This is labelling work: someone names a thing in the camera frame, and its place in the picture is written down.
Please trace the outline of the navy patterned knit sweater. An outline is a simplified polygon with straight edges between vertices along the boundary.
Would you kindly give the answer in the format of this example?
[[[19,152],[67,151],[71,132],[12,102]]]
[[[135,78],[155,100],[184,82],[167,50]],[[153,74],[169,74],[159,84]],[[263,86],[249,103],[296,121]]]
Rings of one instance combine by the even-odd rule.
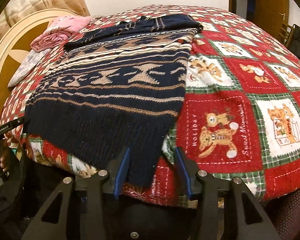
[[[127,181],[148,187],[185,99],[202,25],[185,14],[141,17],[64,45],[25,106],[24,132],[102,169],[128,148]]]

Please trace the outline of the grey floral pillow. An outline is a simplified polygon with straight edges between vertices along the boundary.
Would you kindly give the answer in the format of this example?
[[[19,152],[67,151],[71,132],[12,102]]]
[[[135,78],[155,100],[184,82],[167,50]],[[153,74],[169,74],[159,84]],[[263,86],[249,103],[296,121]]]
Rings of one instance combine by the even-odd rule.
[[[51,51],[50,48],[42,50],[40,52],[36,52],[35,50],[31,49],[28,55],[20,64],[19,68],[11,77],[7,87],[12,88],[19,84],[25,77],[28,76],[31,70],[41,61],[41,59]]]

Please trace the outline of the cream wooden headboard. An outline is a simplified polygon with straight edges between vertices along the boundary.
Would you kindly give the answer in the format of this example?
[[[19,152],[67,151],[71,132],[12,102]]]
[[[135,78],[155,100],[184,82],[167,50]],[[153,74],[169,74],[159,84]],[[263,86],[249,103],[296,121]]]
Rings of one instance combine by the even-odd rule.
[[[0,40],[0,115],[11,94],[8,82],[28,55],[30,43],[59,16],[78,15],[65,9],[45,9],[34,12],[16,23]]]

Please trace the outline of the red patchwork bedspread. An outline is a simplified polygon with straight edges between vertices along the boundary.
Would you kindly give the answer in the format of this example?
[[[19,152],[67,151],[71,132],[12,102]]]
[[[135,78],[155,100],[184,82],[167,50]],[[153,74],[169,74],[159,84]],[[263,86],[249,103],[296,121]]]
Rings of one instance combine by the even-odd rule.
[[[300,60],[271,35],[228,11],[182,5],[104,16],[86,31],[171,14],[191,15],[203,26],[192,44],[185,105],[152,185],[126,184],[124,194],[187,207],[173,166],[176,146],[216,178],[241,178],[260,200],[300,189]]]

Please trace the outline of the pink folded blanket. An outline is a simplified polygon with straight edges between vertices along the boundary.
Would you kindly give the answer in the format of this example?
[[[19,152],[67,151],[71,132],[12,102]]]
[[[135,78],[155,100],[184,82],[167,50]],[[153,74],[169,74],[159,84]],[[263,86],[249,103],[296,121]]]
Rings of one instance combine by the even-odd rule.
[[[59,16],[31,42],[30,47],[37,53],[55,48],[86,27],[92,19],[89,16]]]

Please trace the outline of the wooden chair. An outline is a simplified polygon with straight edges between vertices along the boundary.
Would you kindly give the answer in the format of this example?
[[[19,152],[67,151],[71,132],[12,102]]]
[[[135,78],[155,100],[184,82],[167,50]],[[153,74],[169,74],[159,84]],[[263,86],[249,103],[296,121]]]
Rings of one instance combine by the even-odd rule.
[[[279,32],[279,41],[288,48],[294,34],[294,27],[283,22]]]

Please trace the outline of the brown wooden door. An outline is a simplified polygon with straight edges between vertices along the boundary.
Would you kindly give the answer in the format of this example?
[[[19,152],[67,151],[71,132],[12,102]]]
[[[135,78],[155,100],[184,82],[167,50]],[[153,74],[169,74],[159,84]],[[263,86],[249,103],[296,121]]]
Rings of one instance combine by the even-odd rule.
[[[278,38],[283,22],[288,23],[289,0],[256,0],[254,24]]]

